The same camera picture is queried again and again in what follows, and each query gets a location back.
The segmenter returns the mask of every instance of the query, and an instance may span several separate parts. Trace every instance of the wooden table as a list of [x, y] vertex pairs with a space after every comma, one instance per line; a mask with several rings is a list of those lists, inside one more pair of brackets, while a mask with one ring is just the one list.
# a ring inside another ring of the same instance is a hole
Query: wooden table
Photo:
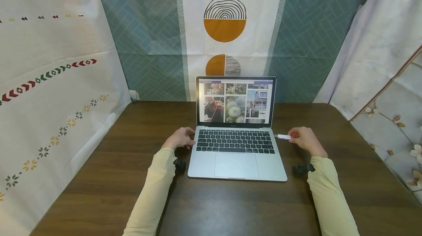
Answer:
[[[122, 235], [152, 156], [178, 127], [195, 128], [195, 116], [193, 102], [131, 103], [32, 235]], [[335, 108], [276, 104], [274, 133], [293, 126], [311, 127], [333, 159], [361, 235], [420, 235], [417, 200]], [[286, 141], [278, 149], [286, 183], [176, 176], [157, 235], [319, 235], [306, 178], [291, 172], [309, 157]], [[189, 163], [186, 150], [176, 156]]]

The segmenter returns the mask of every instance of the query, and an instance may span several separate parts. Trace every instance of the white usb drive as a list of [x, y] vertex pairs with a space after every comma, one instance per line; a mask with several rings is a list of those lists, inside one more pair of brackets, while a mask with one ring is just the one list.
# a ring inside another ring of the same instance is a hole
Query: white usb drive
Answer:
[[280, 140], [290, 140], [292, 138], [291, 136], [286, 134], [275, 134], [274, 137]]

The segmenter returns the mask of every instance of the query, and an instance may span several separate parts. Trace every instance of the teal herringbone backdrop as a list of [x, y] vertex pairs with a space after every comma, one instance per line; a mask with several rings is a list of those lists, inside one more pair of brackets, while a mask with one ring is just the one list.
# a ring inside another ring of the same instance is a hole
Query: teal herringbone backdrop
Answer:
[[312, 102], [361, 0], [286, 0], [269, 63], [276, 102]]
[[[141, 100], [185, 101], [177, 0], [101, 0], [130, 89]], [[278, 102], [312, 102], [361, 0], [286, 0], [269, 75]]]

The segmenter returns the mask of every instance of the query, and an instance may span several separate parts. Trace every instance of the laptop keyboard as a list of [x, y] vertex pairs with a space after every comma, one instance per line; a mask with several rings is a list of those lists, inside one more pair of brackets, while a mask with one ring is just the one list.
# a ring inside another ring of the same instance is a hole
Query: laptop keyboard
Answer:
[[275, 154], [269, 131], [200, 130], [196, 150]]

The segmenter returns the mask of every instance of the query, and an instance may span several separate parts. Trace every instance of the beige sleeve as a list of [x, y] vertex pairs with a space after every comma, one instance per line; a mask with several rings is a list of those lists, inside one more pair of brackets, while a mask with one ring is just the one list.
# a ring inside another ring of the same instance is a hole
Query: beige sleeve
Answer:
[[333, 161], [313, 156], [311, 164], [315, 171], [308, 173], [308, 183], [322, 235], [359, 235], [355, 219], [341, 191]]
[[123, 236], [155, 235], [175, 175], [175, 160], [171, 148], [161, 148], [154, 155], [144, 188], [133, 207]]

